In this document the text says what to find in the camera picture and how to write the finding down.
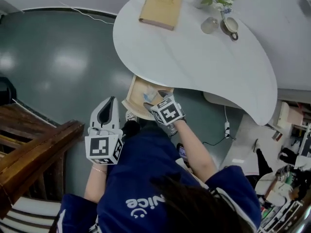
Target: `small cup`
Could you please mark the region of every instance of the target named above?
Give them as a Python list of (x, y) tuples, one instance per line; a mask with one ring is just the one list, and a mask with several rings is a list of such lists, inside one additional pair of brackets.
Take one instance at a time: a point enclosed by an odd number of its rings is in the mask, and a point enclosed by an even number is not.
[(229, 35), (232, 40), (238, 40), (239, 25), (235, 19), (233, 19), (232, 17), (228, 17), (225, 21), (221, 22), (221, 28), (223, 32)]
[(218, 20), (213, 17), (207, 18), (201, 24), (201, 30), (204, 33), (213, 33), (218, 27), (219, 27)]

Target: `desk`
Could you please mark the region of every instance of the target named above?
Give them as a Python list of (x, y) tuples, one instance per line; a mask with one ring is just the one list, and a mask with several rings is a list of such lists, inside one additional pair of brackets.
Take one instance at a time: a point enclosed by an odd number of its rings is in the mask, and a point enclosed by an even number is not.
[[(145, 0), (127, 2), (113, 28), (118, 56), (130, 71), (147, 81), (215, 94), (265, 125), (277, 97), (276, 78), (265, 51), (238, 19), (236, 42), (220, 28), (213, 34), (203, 33), (201, 23), (212, 13), (196, 9), (192, 1), (182, 1), (174, 31), (138, 21)], [(214, 13), (220, 20), (220, 13)]]

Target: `tan book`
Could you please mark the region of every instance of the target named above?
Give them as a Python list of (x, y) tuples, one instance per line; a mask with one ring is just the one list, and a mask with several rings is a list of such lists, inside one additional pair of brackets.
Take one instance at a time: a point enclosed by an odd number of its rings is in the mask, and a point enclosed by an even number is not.
[(139, 21), (168, 30), (177, 25), (182, 0), (146, 0)]

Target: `green floor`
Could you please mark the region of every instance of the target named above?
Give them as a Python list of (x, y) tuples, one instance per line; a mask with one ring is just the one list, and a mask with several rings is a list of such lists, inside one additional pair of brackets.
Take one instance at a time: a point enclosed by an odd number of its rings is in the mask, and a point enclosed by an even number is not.
[[(112, 29), (113, 25), (76, 12), (10, 14), (0, 25), (0, 73), (11, 80), (18, 99), (28, 106), (57, 123), (76, 119), (87, 128), (92, 110), (109, 96), (121, 102), (133, 77), (114, 49)], [(223, 106), (207, 102), (199, 91), (175, 89), (174, 94), (200, 140), (215, 143), (223, 138)], [(124, 114), (120, 103), (121, 125)], [(243, 111), (227, 108), (227, 115), (235, 135)], [(178, 143), (178, 136), (172, 141)], [(231, 143), (224, 140), (208, 147), (217, 165)], [(67, 192), (83, 195), (90, 167), (84, 143), (77, 144), (67, 155)]]

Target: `cable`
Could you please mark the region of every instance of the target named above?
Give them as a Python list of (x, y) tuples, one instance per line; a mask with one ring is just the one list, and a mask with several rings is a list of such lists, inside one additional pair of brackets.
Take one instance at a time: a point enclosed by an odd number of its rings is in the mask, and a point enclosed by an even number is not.
[(216, 146), (217, 144), (221, 143), (223, 140), (225, 139), (225, 137), (223, 139), (221, 139), (219, 142), (215, 143), (215, 144), (210, 144), (208, 142), (202, 142), (203, 144), (206, 143), (206, 144), (209, 144), (211, 146)]
[(228, 122), (228, 118), (227, 118), (227, 113), (226, 113), (226, 111), (225, 111), (225, 121)]
[(232, 139), (232, 141), (236, 140), (236, 138), (233, 138), (231, 135), (229, 135), (229, 137)]
[(110, 133), (116, 134), (116, 133), (114, 133), (114, 132), (111, 131), (111, 130), (107, 130), (107, 129), (98, 129), (98, 128), (95, 128), (95, 127), (88, 127), (88, 129), (87, 129), (87, 133), (88, 133), (88, 134), (90, 133), (91, 129), (96, 129), (96, 130), (99, 131), (99, 132), (100, 132), (100, 131), (107, 131), (108, 134), (110, 134)]
[(112, 24), (112, 25), (114, 25), (114, 23), (112, 23), (112, 22), (105, 22), (105, 21), (100, 20), (100, 19), (95, 19), (95, 18), (91, 17), (91, 16), (88, 15), (88, 14), (82, 13), (80, 10), (77, 10), (77, 9), (75, 9), (75, 8), (70, 7), (70, 6), (67, 5), (67, 4), (62, 3), (61, 1), (58, 1), (58, 2), (59, 2), (60, 4), (62, 4), (62, 5), (64, 5), (64, 6), (66, 6), (66, 7), (70, 8), (70, 9), (72, 9), (72, 10), (78, 11), (80, 14), (82, 14), (82, 15), (84, 15), (84, 16), (87, 16), (87, 17), (92, 18), (92, 19), (95, 20), (95, 21), (102, 21), (102, 22), (104, 22), (104, 23), (106, 23), (106, 24)]

